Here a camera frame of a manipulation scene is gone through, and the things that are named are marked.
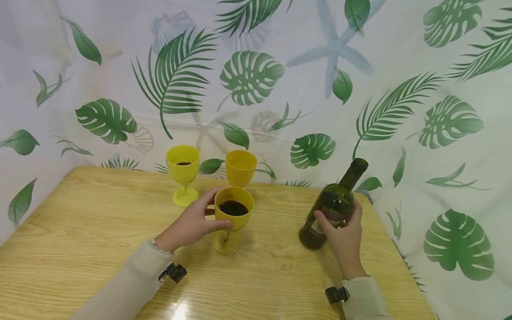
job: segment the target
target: wrist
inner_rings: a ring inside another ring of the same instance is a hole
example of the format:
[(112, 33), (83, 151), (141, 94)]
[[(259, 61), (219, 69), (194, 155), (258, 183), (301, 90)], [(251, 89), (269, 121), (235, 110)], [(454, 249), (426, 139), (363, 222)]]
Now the wrist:
[(351, 261), (347, 263), (344, 261), (343, 263), (338, 262), (338, 266), (340, 271), (342, 272), (343, 279), (352, 280), (355, 278), (361, 278), (368, 276), (366, 274), (365, 269), (362, 267), (362, 263), (359, 259)]
[(175, 239), (173, 232), (166, 229), (155, 237), (155, 247), (165, 252), (174, 253), (181, 245)]

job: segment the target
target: hand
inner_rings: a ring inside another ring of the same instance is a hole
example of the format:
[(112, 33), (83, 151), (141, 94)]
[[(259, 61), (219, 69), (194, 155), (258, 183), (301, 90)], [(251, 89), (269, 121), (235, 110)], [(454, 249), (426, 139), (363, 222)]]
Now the hand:
[(359, 258), (362, 236), (362, 208), (359, 202), (354, 199), (352, 218), (343, 228), (334, 228), (321, 211), (317, 210), (314, 214), (327, 237), (343, 277), (350, 280), (367, 276)]
[(229, 220), (207, 221), (204, 218), (214, 213), (206, 207), (214, 204), (215, 194), (222, 188), (210, 189), (191, 203), (169, 228), (155, 238), (155, 246), (165, 252), (174, 252), (179, 247), (198, 242), (210, 232), (233, 228)]

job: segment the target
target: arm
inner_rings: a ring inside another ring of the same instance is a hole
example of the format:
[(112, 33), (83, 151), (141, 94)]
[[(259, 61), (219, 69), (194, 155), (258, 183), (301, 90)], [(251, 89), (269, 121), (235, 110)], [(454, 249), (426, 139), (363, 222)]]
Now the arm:
[(121, 270), (71, 320), (131, 320), (160, 289), (159, 275), (172, 262), (179, 247), (193, 244), (206, 234), (231, 229), (227, 220), (206, 221), (206, 207), (220, 188), (214, 188), (193, 202), (181, 216), (154, 241), (144, 242), (128, 258)]
[(366, 274), (359, 258), (362, 208), (354, 201), (354, 213), (344, 228), (334, 228), (321, 211), (315, 211), (350, 294), (343, 311), (347, 320), (391, 320), (377, 283)]

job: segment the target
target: bottle neck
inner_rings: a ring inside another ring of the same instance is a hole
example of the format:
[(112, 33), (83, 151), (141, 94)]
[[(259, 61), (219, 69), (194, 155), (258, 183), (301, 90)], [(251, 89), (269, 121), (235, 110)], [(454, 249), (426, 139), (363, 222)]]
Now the bottle neck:
[(348, 190), (352, 190), (355, 187), (355, 184), (359, 181), (363, 173), (365, 173), (366, 168), (361, 168), (359, 166), (351, 165), (347, 170), (343, 178), (338, 183), (339, 186), (345, 187)]

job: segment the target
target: black clip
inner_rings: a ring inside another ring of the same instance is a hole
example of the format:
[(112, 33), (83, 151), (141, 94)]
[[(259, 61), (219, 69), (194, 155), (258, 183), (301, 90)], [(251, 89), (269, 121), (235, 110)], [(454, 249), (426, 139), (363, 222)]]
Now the black clip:
[(341, 287), (339, 289), (336, 287), (327, 288), (325, 289), (325, 295), (327, 296), (329, 303), (341, 302), (342, 304), (345, 304), (345, 302), (350, 298), (349, 292), (345, 287)]
[(175, 265), (171, 263), (158, 277), (159, 281), (163, 281), (165, 276), (173, 279), (174, 282), (179, 283), (183, 277), (187, 275), (187, 270), (182, 265)]

